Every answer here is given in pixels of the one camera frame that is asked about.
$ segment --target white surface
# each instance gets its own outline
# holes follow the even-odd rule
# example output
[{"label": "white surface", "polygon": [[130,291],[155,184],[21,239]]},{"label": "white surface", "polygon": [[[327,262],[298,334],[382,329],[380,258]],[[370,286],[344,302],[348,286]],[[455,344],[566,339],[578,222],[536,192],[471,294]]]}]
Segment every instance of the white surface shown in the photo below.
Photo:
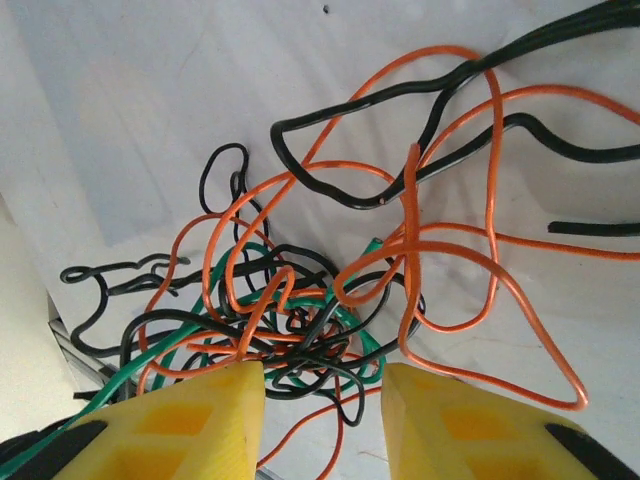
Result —
[{"label": "white surface", "polygon": [[75,414],[74,383],[47,322],[47,291],[0,197],[0,442]]},{"label": "white surface", "polygon": [[[198,177],[218,145],[240,141],[249,146],[249,180],[255,185],[283,170],[268,140],[275,120],[345,100],[373,72],[410,50],[456,43],[487,52],[592,3],[340,0],[331,2],[325,15],[321,2],[293,0],[1,2],[0,188],[60,314],[76,325],[95,308],[95,287],[65,286],[59,272],[73,264],[168,251],[181,226],[199,213]],[[639,38],[637,31],[620,31],[556,46],[506,65],[499,78],[505,90],[527,83],[577,84],[638,108]],[[420,61],[381,85],[432,78],[456,63]],[[482,81],[474,81],[456,97],[445,121],[486,96]],[[395,174],[431,101],[432,96],[401,98],[349,117],[318,158],[359,159]],[[638,142],[637,127],[573,100],[540,98],[518,101],[513,108],[538,115],[554,132],[581,145]],[[489,121],[483,117],[447,147],[461,144]],[[292,151],[301,157],[317,132],[310,128],[288,135]],[[504,150],[499,230],[558,241],[545,233],[553,219],[640,219],[640,165],[578,165],[515,130],[507,133]],[[482,152],[421,187],[423,220],[481,225],[486,158]],[[224,162],[214,167],[207,189],[216,206],[228,203],[232,167]],[[362,174],[319,175],[360,195],[381,188]],[[354,212],[302,187],[271,216],[276,240],[324,251],[339,265],[356,258],[371,237],[388,235],[400,219],[397,202],[375,212]],[[201,227],[185,245],[196,265],[211,228]],[[483,248],[474,238],[438,237]],[[222,246],[230,246],[228,240]],[[640,246],[637,239],[566,241],[621,251]],[[640,469],[638,267],[508,246],[502,257],[590,391],[589,410],[569,416]],[[430,256],[424,258],[424,271],[431,318],[454,323],[481,307],[487,276],[479,268]],[[196,294],[193,290],[164,305],[189,307]],[[122,328],[148,298],[116,299],[87,340],[118,343]],[[387,320],[373,325],[381,340],[395,334],[402,300],[397,294]],[[491,320],[477,330],[448,337],[422,332],[416,344],[430,358],[571,397],[504,294]],[[321,404],[317,399],[269,402],[264,450]],[[384,460],[376,458],[385,457],[378,412],[377,400],[370,400],[365,424],[347,433],[332,478],[388,477]],[[317,420],[270,467],[285,478],[313,478],[321,467],[316,472],[309,465],[326,462],[334,438],[335,419]]]}]

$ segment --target wire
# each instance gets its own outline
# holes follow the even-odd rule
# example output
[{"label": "wire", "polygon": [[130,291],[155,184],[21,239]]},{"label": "wire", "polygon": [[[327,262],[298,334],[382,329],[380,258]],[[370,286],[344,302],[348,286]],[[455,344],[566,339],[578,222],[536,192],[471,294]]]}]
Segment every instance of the wire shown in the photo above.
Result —
[{"label": "wire", "polygon": [[[124,397],[129,396],[131,389],[126,379],[145,365],[138,381],[138,393],[140,394],[144,392],[146,380],[153,372],[156,373],[156,378],[152,388],[161,386],[165,376],[179,381],[183,378],[223,368],[232,362],[260,360],[265,367],[265,381],[270,387],[266,388],[268,397],[292,400],[314,394],[326,397],[332,402],[332,405],[320,412],[326,413],[336,409],[338,420],[336,446],[327,467],[319,478],[326,478],[335,467],[343,442],[344,425],[355,426],[361,421],[365,408],[365,396],[379,391],[375,388],[365,390],[364,385],[379,381],[386,361],[384,355],[394,349],[399,348],[409,360],[439,373],[488,382],[556,408],[569,410],[584,408],[588,402],[584,385],[545,330],[521,287],[500,266],[499,242],[619,261],[638,261],[640,254],[588,249],[498,233],[494,225],[494,216],[502,141],[507,129],[521,126],[527,129],[536,140],[559,155],[586,163],[617,163],[635,160],[640,156],[640,147],[631,145],[602,150],[579,147],[558,137],[540,120],[527,113],[520,112],[505,117],[503,104],[508,100],[531,95],[559,94],[601,105],[636,124],[640,124],[640,115],[606,97],[574,87],[545,85],[502,93],[491,68],[530,51],[561,41],[605,30],[637,26],[640,24],[640,10],[636,8],[639,4],[638,1],[614,0],[590,7],[536,29],[484,57],[469,49],[452,45],[429,47],[409,53],[375,74],[354,94],[349,102],[295,119],[276,122],[271,129],[272,143],[289,172],[277,175],[251,190],[246,186],[248,150],[240,144],[227,144],[218,148],[207,162],[200,179],[198,190],[200,203],[205,212],[211,212],[206,204],[205,184],[212,165],[222,152],[229,149],[239,149],[243,155],[243,161],[240,169],[233,172],[229,180],[231,205],[224,212],[211,212],[189,222],[176,237],[169,258],[163,256],[156,259],[168,260],[168,264],[157,263],[151,268],[150,273],[141,274],[137,278],[115,287],[108,287],[102,276],[110,271],[108,269],[91,271],[89,267],[78,267],[80,270],[71,271],[71,283],[80,277],[83,279],[93,277],[98,282],[101,291],[98,310],[82,325],[85,330],[90,328],[104,313],[108,296],[147,289],[156,290],[145,309],[145,313],[134,319],[123,333],[120,346],[122,368],[117,374],[118,381],[109,382],[108,388],[100,391],[96,396],[97,403],[92,400],[91,408],[97,408],[100,402],[104,404],[106,399],[121,385],[124,386],[122,388]],[[367,95],[373,85],[385,75],[419,58],[442,54],[461,56],[463,62],[439,79],[406,82]],[[434,140],[449,101],[480,73],[484,74],[489,84],[491,99],[454,121]],[[422,133],[418,137],[418,142],[411,146],[407,162],[395,178],[379,168],[364,163],[350,161],[311,163],[342,115],[368,108],[399,95],[427,92],[440,93],[434,102]],[[489,128],[486,128],[471,142],[455,152],[432,161],[438,148],[447,138],[471,118],[489,108],[493,112],[493,122]],[[284,133],[323,121],[328,121],[327,125],[302,162],[298,163],[284,143]],[[459,164],[488,145],[490,145],[491,152],[487,175],[484,227],[445,222],[420,225],[417,204],[418,184]],[[389,187],[377,196],[368,199],[352,197],[331,184],[318,182],[311,175],[315,170],[326,168],[365,171],[383,178]],[[268,238],[268,216],[298,180],[311,190],[330,196],[351,208],[376,208],[399,198],[404,210],[404,222],[386,240],[376,243],[374,248],[368,247],[360,259],[341,271],[325,255],[295,246],[274,245]],[[257,203],[256,196],[283,182],[284,185],[263,209]],[[246,204],[253,205],[257,213],[251,224],[239,219],[241,208]],[[206,246],[202,271],[194,272],[183,278],[173,278],[175,267],[179,262],[178,250],[185,235],[195,225],[211,219],[216,219],[217,224]],[[225,253],[212,268],[216,247],[229,222],[233,222],[234,225],[236,245]],[[239,235],[238,225],[245,227],[242,235]],[[491,252],[490,257],[459,245],[421,239],[422,235],[438,229],[452,229],[486,237]],[[259,244],[249,242],[254,234],[264,242],[264,250],[256,249],[261,257],[250,259],[248,250],[254,245],[259,246]],[[480,313],[471,320],[459,325],[441,326],[426,317],[426,308],[421,294],[420,255],[429,252],[466,258],[490,273],[485,304]],[[313,272],[300,265],[297,259],[282,258],[282,253],[307,257],[317,262],[323,270]],[[243,255],[244,262],[237,261],[240,254]],[[387,261],[389,264],[387,270],[360,274],[361,271],[380,260]],[[157,274],[157,269],[161,267],[167,267],[164,278]],[[401,267],[404,269],[404,275],[399,273]],[[258,272],[264,274],[266,285],[262,288],[257,287],[250,278],[250,275]],[[333,285],[327,286],[324,283],[323,275],[326,277],[325,272],[334,277]],[[165,292],[175,295],[179,288],[197,282],[198,277],[202,282],[202,296],[191,312],[156,309],[158,300]],[[251,294],[242,298],[236,297],[234,280],[237,278],[244,279],[252,292]],[[502,282],[518,302],[534,333],[574,389],[576,400],[553,399],[489,375],[431,362],[411,351],[409,338],[420,325],[438,332],[454,333],[484,321],[494,303],[498,282]],[[397,338],[381,346],[367,333],[366,328],[382,311],[390,294],[391,283],[404,287],[407,305]],[[218,288],[217,295],[214,293],[215,287]],[[367,290],[362,293],[360,290],[364,287],[367,287]],[[361,322],[356,317],[355,308],[378,296],[380,298],[374,311]],[[213,303],[214,297],[217,298],[218,306]],[[203,308],[206,309],[206,314],[200,315]],[[173,333],[163,332],[165,336],[162,338],[147,336],[146,324],[160,319],[178,320],[182,322],[182,326]],[[141,354],[132,359],[132,352],[136,345],[135,335],[138,335],[137,343]],[[362,355],[350,351],[354,335],[358,335],[362,340]],[[211,340],[214,338],[219,338],[220,341],[211,344]],[[170,368],[171,360],[180,348],[193,352],[193,355],[181,369],[173,370]],[[192,367],[197,359],[201,360],[201,365],[194,369]],[[366,374],[367,370],[372,367],[373,371]],[[311,374],[315,380],[304,382],[302,378],[305,373]],[[331,379],[333,379],[334,387],[327,388],[327,382],[330,382]],[[356,387],[358,393],[342,399],[342,393],[351,387]],[[104,397],[105,392],[109,391],[110,394]],[[358,399],[356,415],[349,418],[344,412],[343,405],[355,399]],[[320,414],[322,413],[316,412],[306,417],[304,421],[316,418]],[[279,449],[291,438],[293,432],[304,424],[304,421],[296,424],[292,432],[285,436],[276,449],[261,462],[264,463],[277,454]],[[8,464],[3,465],[0,469],[0,479],[6,478],[2,475],[14,468],[15,465],[19,465],[19,462],[31,458],[29,455],[32,456],[38,451],[38,448],[41,448],[41,445],[48,441],[50,441],[50,437],[45,442],[40,442],[34,448],[24,452],[19,458],[16,457]]]},{"label": "wire", "polygon": [[[549,94],[570,96],[588,101],[606,108],[636,125],[640,125],[639,113],[622,104],[614,102],[603,95],[578,87],[567,87],[565,85],[536,85],[533,87],[524,87],[502,94],[502,100],[509,101],[525,96]],[[431,148],[438,148],[462,125],[478,116],[490,106],[490,101],[484,102],[454,121],[431,145]],[[640,144],[601,150],[579,147],[558,137],[537,118],[526,113],[515,113],[504,118],[505,130],[514,126],[521,126],[525,128],[536,140],[553,152],[577,162],[608,164],[640,159]],[[423,166],[423,164],[421,164],[421,168],[419,168],[417,172],[417,181],[419,183],[424,182],[425,180],[433,178],[435,175],[438,175],[470,158],[471,155],[488,145],[491,140],[492,132],[493,127],[489,127],[466,145],[463,145],[454,152],[434,161],[431,165]],[[326,182],[315,179],[315,177],[308,173],[308,169],[299,169],[297,166],[289,163],[286,163],[285,166],[310,190],[321,195],[328,196],[346,207],[356,208],[359,210],[378,208],[381,205],[385,205],[395,198],[398,198],[404,191],[404,181],[402,180],[402,177],[399,177],[379,194],[371,197],[355,197]]]},{"label": "wire", "polygon": [[638,237],[640,223],[580,223],[551,222],[547,226],[549,233],[565,235],[583,235],[587,237]]}]

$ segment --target yellow plastic part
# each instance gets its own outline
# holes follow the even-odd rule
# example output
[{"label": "yellow plastic part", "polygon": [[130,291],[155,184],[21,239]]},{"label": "yellow plastic part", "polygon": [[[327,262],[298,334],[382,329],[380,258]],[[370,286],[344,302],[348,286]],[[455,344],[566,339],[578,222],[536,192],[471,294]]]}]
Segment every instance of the yellow plastic part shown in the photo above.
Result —
[{"label": "yellow plastic part", "polygon": [[78,420],[108,427],[56,480],[253,480],[264,371],[243,362]]},{"label": "yellow plastic part", "polygon": [[544,428],[552,413],[404,364],[385,367],[393,480],[595,480]]}]

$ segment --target tangled cable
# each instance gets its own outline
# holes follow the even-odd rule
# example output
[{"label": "tangled cable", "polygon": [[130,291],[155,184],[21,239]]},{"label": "tangled cable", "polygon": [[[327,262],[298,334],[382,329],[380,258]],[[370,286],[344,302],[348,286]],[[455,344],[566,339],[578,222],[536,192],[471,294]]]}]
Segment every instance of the tangled cable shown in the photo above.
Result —
[{"label": "tangled cable", "polygon": [[[556,95],[578,98],[598,105],[636,125],[640,125],[640,114],[598,93],[565,85],[538,85],[502,92],[492,69],[513,58],[558,42],[606,30],[636,27],[640,25],[639,4],[640,1],[637,0],[613,0],[598,4],[540,27],[484,57],[470,49],[452,45],[423,48],[404,55],[373,75],[348,102],[294,119],[276,122],[271,128],[271,140],[278,157],[288,171],[268,179],[254,188],[248,189],[246,185],[249,164],[248,150],[237,143],[218,148],[207,162],[200,179],[199,198],[205,214],[189,222],[176,237],[164,277],[134,279],[132,284],[127,283],[125,286],[112,287],[110,290],[102,277],[102,274],[109,271],[109,268],[105,270],[76,267],[71,271],[71,276],[69,276],[69,272],[66,272],[66,280],[63,280],[68,283],[75,283],[90,277],[97,280],[101,289],[101,300],[96,314],[100,312],[100,315],[106,308],[106,300],[104,299],[107,298],[107,294],[105,292],[115,291],[122,294],[147,287],[156,289],[145,313],[134,319],[123,332],[121,345],[118,347],[121,364],[120,376],[117,381],[110,382],[104,392],[100,392],[98,398],[92,400],[87,408],[96,408],[96,405],[101,401],[100,399],[109,392],[113,393],[116,388],[121,389],[122,398],[132,395],[133,387],[127,379],[132,372],[141,367],[144,368],[138,380],[138,394],[144,393],[147,379],[152,374],[155,374],[152,389],[156,389],[162,387],[166,378],[180,381],[224,368],[231,362],[260,360],[265,367],[268,397],[293,400],[313,394],[327,398],[331,404],[298,422],[258,465],[263,465],[273,458],[304,423],[324,413],[336,410],[338,418],[336,448],[327,467],[318,476],[320,479],[327,478],[338,460],[344,435],[344,424],[358,425],[364,412],[365,397],[380,391],[378,386],[366,389],[365,385],[375,385],[380,380],[385,364],[385,355],[397,349],[408,360],[432,371],[490,383],[554,408],[566,410],[585,408],[588,403],[585,386],[553,342],[522,288],[500,265],[499,244],[505,242],[527,248],[616,261],[638,261],[640,253],[590,249],[523,239],[497,232],[494,217],[504,132],[516,126],[525,128],[533,138],[551,151],[572,161],[583,163],[615,164],[637,160],[640,159],[640,145],[600,150],[573,145],[551,132],[542,121],[528,113],[520,112],[505,116],[503,105],[505,102],[523,97]],[[391,72],[421,58],[433,55],[454,55],[461,57],[463,61],[450,73],[438,79],[405,82],[368,93],[381,78]],[[480,74],[484,75],[489,85],[490,100],[462,115],[436,137],[448,102],[469,81]],[[394,177],[380,168],[355,161],[334,160],[312,163],[317,152],[343,115],[371,107],[400,95],[429,92],[440,93],[434,102],[422,133],[409,148],[404,168],[397,176]],[[488,109],[491,109],[493,113],[493,122],[490,127],[466,145],[434,160],[439,148],[455,131]],[[284,134],[324,121],[328,121],[327,125],[304,159],[299,162],[289,151],[284,141]],[[445,222],[421,225],[417,196],[419,184],[460,164],[486,146],[490,148],[490,156],[484,225],[478,227]],[[218,156],[231,149],[237,149],[242,153],[242,165],[230,178],[230,206],[224,211],[214,212],[206,202],[206,180]],[[384,179],[389,185],[377,195],[359,198],[313,176],[316,170],[337,168],[367,172]],[[298,181],[309,190],[354,209],[379,208],[398,199],[404,211],[403,221],[385,240],[373,239],[360,258],[340,270],[324,254],[293,245],[275,245],[269,238],[269,214]],[[280,189],[262,208],[257,203],[257,195],[279,185]],[[240,218],[241,209],[247,204],[252,205],[256,212],[255,218],[250,223]],[[164,293],[175,293],[178,288],[181,288],[180,281],[182,279],[174,279],[173,277],[176,265],[180,262],[178,253],[182,240],[194,226],[211,220],[215,220],[216,223],[206,245],[203,268],[193,274],[197,274],[198,281],[202,283],[200,299],[190,312],[156,309],[158,301]],[[234,224],[235,246],[222,253],[219,251],[220,238],[230,222]],[[563,222],[560,223],[559,230],[562,230]],[[429,241],[424,238],[435,230],[456,230],[484,236],[489,245],[490,256],[485,256],[460,245]],[[637,225],[626,227],[596,225],[591,232],[600,231],[601,234],[618,232],[618,235],[630,235],[634,234],[633,232],[636,230],[638,230]],[[249,255],[251,251],[260,255],[259,258],[251,259]],[[428,308],[421,294],[421,254],[424,253],[441,253],[464,258],[482,266],[489,272],[490,279],[486,300],[477,315],[454,326],[442,326],[429,318]],[[238,261],[240,255],[243,257],[241,262]],[[311,261],[320,269],[312,271],[301,263],[302,260],[305,265]],[[388,268],[386,270],[361,273],[380,260],[387,262]],[[259,272],[262,272],[265,280],[265,286],[262,288],[256,288],[250,278],[250,275]],[[237,296],[235,282],[238,278],[247,284],[251,292],[249,295],[240,298]],[[412,351],[409,340],[420,327],[441,333],[455,333],[473,328],[485,321],[495,303],[499,283],[504,284],[506,290],[517,301],[542,346],[573,388],[574,399],[551,398],[543,393],[525,389],[488,374],[435,363]],[[392,285],[404,288],[407,304],[397,338],[385,345],[380,345],[367,332],[366,328],[375,321],[386,304]],[[372,313],[361,321],[355,309],[376,299],[378,303]],[[79,333],[93,325],[100,315],[95,319],[92,316]],[[182,326],[162,335],[147,336],[146,326],[149,323],[166,319],[178,320],[182,322]],[[353,339],[356,336],[361,339],[362,351],[356,352],[352,348]],[[136,348],[139,348],[141,354],[132,358],[132,352]],[[175,368],[172,367],[172,361],[175,352],[180,348],[185,348],[192,355],[184,365]],[[356,388],[357,393],[344,398],[344,392],[353,387]],[[346,415],[343,406],[355,400],[357,400],[358,406],[355,415],[350,418]]]}]

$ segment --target electrical wire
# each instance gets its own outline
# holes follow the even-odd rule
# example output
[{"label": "electrical wire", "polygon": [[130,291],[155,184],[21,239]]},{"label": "electrical wire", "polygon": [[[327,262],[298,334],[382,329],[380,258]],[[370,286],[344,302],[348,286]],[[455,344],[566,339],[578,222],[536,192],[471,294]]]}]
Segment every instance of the electrical wire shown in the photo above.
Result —
[{"label": "electrical wire", "polygon": [[[639,4],[640,2],[638,1],[630,0],[613,0],[598,4],[536,29],[484,57],[469,49],[452,45],[429,47],[411,52],[390,63],[375,74],[352,96],[349,102],[295,119],[276,122],[271,129],[272,143],[279,158],[289,171],[277,175],[250,190],[246,186],[249,161],[248,150],[241,144],[227,144],[218,148],[207,162],[199,185],[200,203],[203,210],[210,213],[194,219],[184,227],[176,237],[168,258],[165,255],[152,260],[148,260],[147,257],[143,259],[147,260],[147,262],[168,260],[168,264],[158,263],[152,267],[149,274],[142,274],[115,287],[108,287],[103,277],[104,273],[112,271],[109,269],[110,266],[107,266],[106,270],[101,270],[100,267],[97,270],[91,270],[89,267],[74,267],[76,270],[71,270],[70,277],[69,272],[65,271],[67,283],[77,283],[77,281],[81,281],[78,280],[79,278],[84,280],[93,277],[98,282],[101,291],[99,307],[96,313],[81,326],[80,332],[76,335],[78,338],[79,334],[95,324],[97,319],[104,313],[108,296],[147,289],[156,290],[145,309],[145,313],[134,319],[123,333],[121,346],[119,347],[121,370],[79,415],[88,413],[92,409],[103,405],[118,388],[123,391],[124,398],[131,395],[132,392],[127,379],[142,367],[144,367],[144,370],[138,381],[139,394],[144,392],[146,380],[151,373],[156,373],[156,378],[154,379],[154,387],[156,387],[157,385],[162,385],[165,377],[180,381],[183,378],[215,371],[232,362],[260,360],[265,366],[265,381],[269,385],[269,388],[266,388],[266,392],[270,398],[292,400],[314,394],[327,398],[331,405],[298,422],[276,448],[261,460],[259,466],[273,458],[293,433],[304,423],[335,409],[338,421],[336,445],[327,467],[318,477],[326,478],[338,460],[344,438],[344,425],[356,426],[362,419],[365,396],[379,391],[379,387],[365,390],[364,385],[379,381],[385,363],[384,356],[395,349],[400,349],[412,362],[439,373],[488,382],[555,408],[568,410],[584,408],[588,403],[584,385],[545,330],[521,287],[500,265],[498,243],[508,242],[528,248],[618,261],[638,261],[640,260],[640,254],[636,252],[610,252],[589,249],[522,239],[498,233],[494,225],[494,216],[497,175],[503,136],[507,129],[521,126],[527,129],[537,141],[555,153],[574,161],[586,163],[617,163],[635,160],[640,156],[640,146],[631,145],[602,150],[579,147],[558,137],[541,121],[527,113],[520,112],[504,116],[503,104],[505,101],[532,95],[557,94],[587,100],[607,108],[636,124],[640,124],[640,115],[606,97],[575,87],[544,85],[502,93],[491,68],[530,51],[561,41],[605,30],[637,26],[640,24],[640,10],[637,8]],[[438,79],[405,82],[367,95],[373,85],[389,73],[419,58],[442,54],[461,56],[464,60],[449,74]],[[484,74],[489,84],[491,99],[454,121],[434,140],[443,113],[451,98],[458,94],[466,83],[480,73]],[[425,127],[418,137],[417,143],[411,146],[407,162],[396,177],[379,168],[358,162],[323,161],[311,163],[342,115],[371,107],[399,95],[438,91],[440,93],[436,98]],[[432,161],[438,148],[447,138],[471,118],[489,108],[493,112],[491,127],[485,129],[471,142],[463,145],[455,152],[445,155],[439,160]],[[298,163],[284,142],[284,133],[323,121],[328,121],[327,125],[303,161]],[[481,148],[489,145],[491,152],[487,175],[484,227],[446,222],[420,225],[417,203],[418,184],[447,168],[459,164]],[[206,204],[204,194],[206,179],[215,159],[222,152],[229,149],[238,149],[243,155],[240,169],[235,171],[230,178],[231,205],[224,212],[211,212]],[[350,196],[334,185],[318,182],[311,175],[311,172],[315,170],[326,168],[365,171],[383,178],[387,181],[389,187],[374,197],[359,199]],[[327,195],[351,208],[376,208],[398,198],[404,210],[404,221],[386,240],[376,244],[375,248],[369,249],[368,247],[359,259],[340,271],[324,255],[309,249],[301,249],[300,247],[274,245],[268,238],[269,214],[297,181],[300,181],[310,190]],[[263,209],[257,203],[256,196],[280,183],[284,183],[284,186],[280,188]],[[239,218],[241,208],[247,203],[253,205],[257,213],[250,224]],[[217,220],[217,224],[205,250],[202,271],[194,272],[183,279],[174,279],[175,267],[180,261],[178,250],[183,238],[195,225],[213,219]],[[234,225],[236,245],[225,253],[218,260],[215,267],[212,268],[212,261],[218,242],[229,222]],[[242,235],[239,235],[238,225],[245,227]],[[422,235],[442,229],[462,231],[486,237],[490,248],[490,257],[460,245],[421,239]],[[249,242],[253,235],[257,235],[263,241],[262,247],[264,250],[258,252],[261,257],[257,259],[250,259],[247,251],[251,248],[250,245],[259,246],[259,244]],[[471,320],[459,325],[441,326],[427,318],[424,299],[421,294],[422,272],[420,255],[429,252],[444,253],[468,259],[482,266],[490,273],[485,304],[480,313]],[[284,259],[282,253],[305,256],[316,261],[323,270],[321,272],[313,272],[300,265],[297,261]],[[243,255],[244,262],[237,261],[240,254]],[[380,260],[387,261],[389,264],[387,270],[360,274],[361,271]],[[121,268],[139,269],[142,265],[138,267],[129,265]],[[157,269],[161,267],[167,268],[164,278],[157,274]],[[401,267],[404,268],[404,275],[399,273]],[[264,273],[266,285],[262,288],[256,288],[250,275],[261,271]],[[330,286],[327,286],[323,279],[323,276],[326,276],[327,273],[334,278],[333,284]],[[156,309],[158,300],[164,293],[177,294],[177,289],[187,284],[198,282],[198,277],[202,283],[202,295],[191,312],[176,309]],[[234,279],[237,278],[244,279],[252,292],[251,294],[242,298],[236,297]],[[567,378],[576,394],[574,401],[550,398],[544,394],[525,389],[490,375],[438,364],[418,356],[410,349],[409,339],[419,326],[437,332],[454,333],[472,328],[484,321],[494,303],[499,282],[503,283],[514,296],[534,333],[540,339],[541,344]],[[400,284],[404,287],[407,305],[402,316],[397,338],[381,346],[371,337],[366,328],[372,324],[386,304],[391,283]],[[364,287],[368,289],[366,293],[360,292],[359,290]],[[212,295],[217,298],[219,306],[216,307],[213,304]],[[356,317],[355,308],[376,297],[379,297],[377,306],[372,314],[361,322]],[[203,308],[206,309],[206,313],[201,315],[200,312]],[[171,333],[162,332],[162,336],[147,336],[146,325],[161,319],[178,320],[182,322],[182,326]],[[138,336],[137,346],[141,353],[139,356],[132,358],[132,352],[136,347],[134,338],[136,335]],[[360,336],[362,340],[362,354],[355,354],[350,351],[354,335]],[[214,338],[220,340],[215,344],[211,344],[211,340]],[[182,368],[173,370],[170,368],[171,360],[175,352],[180,348],[185,348],[187,351],[193,352],[193,354]],[[201,360],[201,365],[194,369],[193,367],[198,359]],[[366,375],[367,369],[371,367],[374,368],[373,372]],[[304,382],[302,380],[304,373],[312,374],[315,380],[309,383]],[[334,387],[324,388],[332,379]],[[358,393],[343,399],[342,393],[351,387],[356,387]],[[343,405],[356,399],[358,400],[356,415],[354,418],[349,418],[344,412]],[[64,428],[62,427],[31,449],[3,464],[0,467],[0,479],[6,478],[7,472],[10,474],[21,462],[31,458],[43,445],[46,445],[55,435],[59,434],[57,432],[62,431]]]}]

